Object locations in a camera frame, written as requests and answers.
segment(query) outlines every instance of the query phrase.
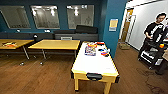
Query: tabletop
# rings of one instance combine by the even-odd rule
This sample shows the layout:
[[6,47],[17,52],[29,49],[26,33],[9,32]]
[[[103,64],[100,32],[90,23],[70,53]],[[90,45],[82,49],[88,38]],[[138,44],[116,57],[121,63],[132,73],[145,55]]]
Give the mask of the tabletop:
[[101,52],[98,51],[98,49],[106,48],[105,45],[97,46],[96,56],[87,56],[84,54],[86,45],[87,43],[82,43],[78,56],[72,67],[73,73],[98,73],[103,76],[119,75],[111,56],[102,56]]
[[[0,49],[17,49],[34,40],[18,40],[18,39],[0,39]],[[14,46],[5,46],[7,43],[14,43]]]
[[80,40],[42,40],[28,48],[77,50]]

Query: paper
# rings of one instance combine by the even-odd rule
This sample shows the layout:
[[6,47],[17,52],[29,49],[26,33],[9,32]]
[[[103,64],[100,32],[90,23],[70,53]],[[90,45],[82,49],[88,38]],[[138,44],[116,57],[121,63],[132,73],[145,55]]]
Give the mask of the paper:
[[118,19],[111,19],[110,20],[109,31],[116,31],[117,24],[118,24]]

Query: doorway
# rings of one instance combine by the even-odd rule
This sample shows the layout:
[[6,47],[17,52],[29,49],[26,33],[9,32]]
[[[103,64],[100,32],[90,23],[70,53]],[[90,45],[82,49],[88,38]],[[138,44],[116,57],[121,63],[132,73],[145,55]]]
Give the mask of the doorway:
[[122,30],[122,35],[121,35],[121,42],[125,42],[127,38],[127,33],[128,33],[129,25],[131,22],[132,13],[133,13],[133,8],[127,9],[127,14],[126,14],[125,22],[124,22],[124,28]]

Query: white table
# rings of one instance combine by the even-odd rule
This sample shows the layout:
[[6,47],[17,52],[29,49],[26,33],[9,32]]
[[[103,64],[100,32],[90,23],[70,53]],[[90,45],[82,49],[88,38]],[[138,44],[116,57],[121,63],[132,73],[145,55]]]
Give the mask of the white table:
[[75,79],[75,90],[78,90],[79,79],[89,80],[86,76],[87,73],[97,73],[103,76],[102,79],[98,81],[106,82],[104,94],[108,94],[111,83],[117,82],[119,78],[118,71],[111,56],[102,56],[101,52],[98,51],[98,49],[106,48],[105,45],[97,46],[96,56],[87,56],[84,54],[86,45],[87,43],[82,43],[80,51],[72,67],[72,73]]

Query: person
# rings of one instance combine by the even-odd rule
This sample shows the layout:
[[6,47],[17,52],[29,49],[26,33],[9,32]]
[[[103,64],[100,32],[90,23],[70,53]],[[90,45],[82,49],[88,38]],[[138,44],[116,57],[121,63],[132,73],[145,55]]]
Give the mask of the person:
[[147,26],[146,30],[144,31],[146,38],[139,51],[138,58],[140,58],[142,51],[149,51],[151,49],[151,46],[149,46],[148,43],[150,41],[156,42],[159,34],[162,33],[164,25],[161,22],[165,19],[165,17],[165,13],[160,13],[157,15],[156,21]]
[[92,22],[92,19],[90,18],[90,16],[88,16],[85,20],[85,25],[89,25],[90,22]]

